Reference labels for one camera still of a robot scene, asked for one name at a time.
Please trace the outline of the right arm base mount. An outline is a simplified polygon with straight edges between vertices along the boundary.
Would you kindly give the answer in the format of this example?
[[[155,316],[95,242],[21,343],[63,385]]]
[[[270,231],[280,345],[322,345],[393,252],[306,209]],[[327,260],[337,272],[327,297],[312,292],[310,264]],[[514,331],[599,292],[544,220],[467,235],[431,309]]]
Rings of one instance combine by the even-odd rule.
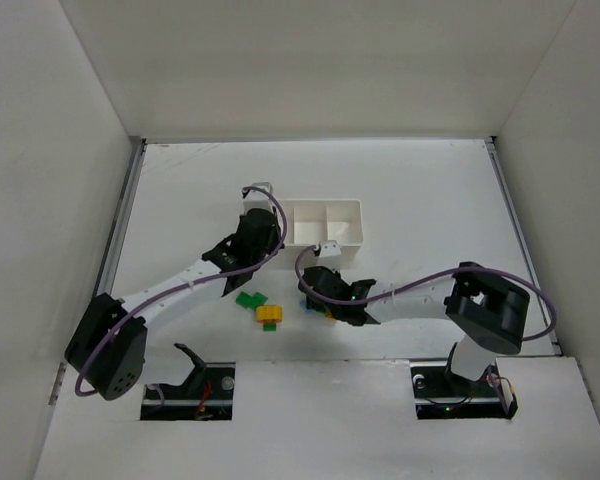
[[[512,420],[519,402],[511,381],[492,361],[478,380],[453,374],[447,360],[410,364],[418,420]]]

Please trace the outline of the yellow rounded lego brick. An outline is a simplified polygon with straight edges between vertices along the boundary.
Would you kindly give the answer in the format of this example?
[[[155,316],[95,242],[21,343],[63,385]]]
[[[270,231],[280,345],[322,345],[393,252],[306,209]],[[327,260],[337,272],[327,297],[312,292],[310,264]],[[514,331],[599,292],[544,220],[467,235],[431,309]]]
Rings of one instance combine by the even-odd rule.
[[[283,308],[279,305],[261,305],[255,311],[256,321],[261,324],[277,324],[283,321]]]

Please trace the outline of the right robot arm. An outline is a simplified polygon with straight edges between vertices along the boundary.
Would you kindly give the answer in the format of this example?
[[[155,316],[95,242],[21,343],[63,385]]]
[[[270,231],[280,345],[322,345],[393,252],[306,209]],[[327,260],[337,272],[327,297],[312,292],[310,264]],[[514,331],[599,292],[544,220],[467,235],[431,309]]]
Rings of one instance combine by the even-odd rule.
[[[448,319],[463,333],[447,358],[447,372],[477,381],[499,356],[520,353],[530,296],[474,262],[460,271],[399,293],[374,279],[348,283],[339,271],[313,266],[299,274],[306,306],[352,326],[395,320]]]

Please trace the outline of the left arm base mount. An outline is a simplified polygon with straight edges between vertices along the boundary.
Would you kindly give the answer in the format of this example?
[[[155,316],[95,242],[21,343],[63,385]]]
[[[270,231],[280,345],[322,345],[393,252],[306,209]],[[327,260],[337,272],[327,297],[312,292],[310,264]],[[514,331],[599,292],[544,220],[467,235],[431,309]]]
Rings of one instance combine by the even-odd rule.
[[[179,383],[144,387],[141,421],[230,421],[236,380],[235,363],[207,363],[188,346],[174,347],[187,360]]]

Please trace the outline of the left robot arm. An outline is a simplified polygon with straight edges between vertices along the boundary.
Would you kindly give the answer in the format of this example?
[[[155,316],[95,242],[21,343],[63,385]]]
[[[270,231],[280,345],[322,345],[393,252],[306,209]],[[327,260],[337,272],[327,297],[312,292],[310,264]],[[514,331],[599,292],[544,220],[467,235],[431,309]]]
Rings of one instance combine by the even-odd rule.
[[[201,358],[181,341],[155,347],[150,336],[250,281],[283,247],[287,230],[281,208],[252,208],[240,216],[235,233],[175,276],[120,299],[94,297],[65,350],[78,374],[76,395],[112,401],[136,384],[197,385]]]

